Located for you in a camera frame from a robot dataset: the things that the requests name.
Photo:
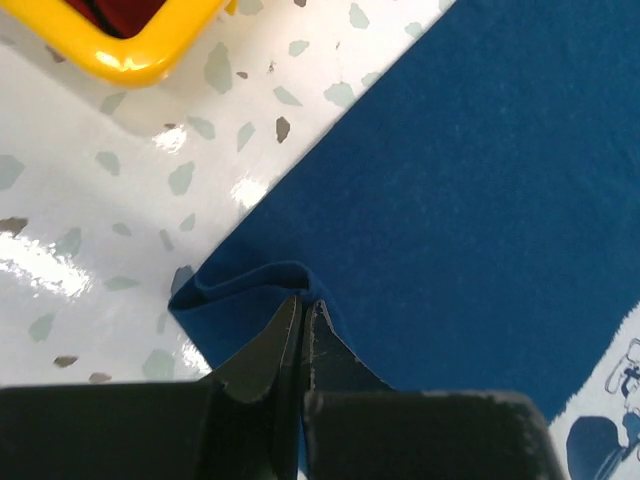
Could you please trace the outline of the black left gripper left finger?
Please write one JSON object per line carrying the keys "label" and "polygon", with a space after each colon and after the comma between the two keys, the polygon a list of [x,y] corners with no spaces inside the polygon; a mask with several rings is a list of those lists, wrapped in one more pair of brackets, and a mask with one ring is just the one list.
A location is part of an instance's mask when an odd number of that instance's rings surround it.
{"label": "black left gripper left finger", "polygon": [[5,388],[5,479],[293,479],[303,312],[196,381]]}

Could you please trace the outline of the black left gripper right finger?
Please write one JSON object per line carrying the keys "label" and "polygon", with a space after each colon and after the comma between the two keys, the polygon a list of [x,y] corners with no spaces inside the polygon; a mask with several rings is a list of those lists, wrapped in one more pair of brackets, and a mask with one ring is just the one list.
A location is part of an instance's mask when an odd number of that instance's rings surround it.
{"label": "black left gripper right finger", "polygon": [[308,311],[303,425],[311,479],[561,479],[533,402],[516,392],[400,392]]}

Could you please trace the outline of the blue printed t-shirt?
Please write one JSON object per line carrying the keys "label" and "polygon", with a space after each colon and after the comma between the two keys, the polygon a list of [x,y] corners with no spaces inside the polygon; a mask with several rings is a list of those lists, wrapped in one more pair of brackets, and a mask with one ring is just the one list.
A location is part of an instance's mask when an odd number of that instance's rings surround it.
{"label": "blue printed t-shirt", "polygon": [[639,475],[639,5],[458,1],[172,296],[211,366],[323,301],[401,390],[515,390]]}

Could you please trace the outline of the yellow plastic bin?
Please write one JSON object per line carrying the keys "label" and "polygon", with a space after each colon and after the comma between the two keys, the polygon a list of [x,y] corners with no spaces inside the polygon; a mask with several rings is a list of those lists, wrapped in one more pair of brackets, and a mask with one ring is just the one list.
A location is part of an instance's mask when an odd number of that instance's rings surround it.
{"label": "yellow plastic bin", "polygon": [[236,1],[154,1],[134,29],[115,21],[114,6],[138,1],[3,1],[1,10],[81,70],[127,88],[165,79],[221,11]]}

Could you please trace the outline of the red t-shirt in bin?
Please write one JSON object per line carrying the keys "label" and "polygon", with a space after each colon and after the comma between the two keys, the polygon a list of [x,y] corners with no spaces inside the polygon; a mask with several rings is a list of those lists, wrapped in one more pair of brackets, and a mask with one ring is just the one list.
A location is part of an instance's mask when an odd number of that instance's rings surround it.
{"label": "red t-shirt in bin", "polygon": [[137,35],[165,0],[66,0],[103,33],[128,39]]}

